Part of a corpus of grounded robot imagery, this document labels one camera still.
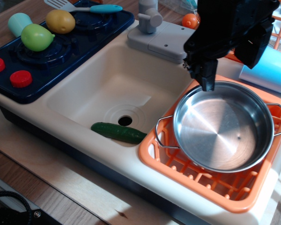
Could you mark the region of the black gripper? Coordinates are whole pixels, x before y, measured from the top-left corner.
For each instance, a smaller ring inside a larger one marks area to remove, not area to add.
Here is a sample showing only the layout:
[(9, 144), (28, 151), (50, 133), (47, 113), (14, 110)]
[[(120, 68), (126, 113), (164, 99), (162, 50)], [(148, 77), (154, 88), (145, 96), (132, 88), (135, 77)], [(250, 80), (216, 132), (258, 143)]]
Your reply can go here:
[(203, 91), (214, 91), (219, 58), (230, 50), (248, 68), (259, 62), (270, 40), (277, 0), (199, 0), (200, 23), (184, 44), (184, 67)]

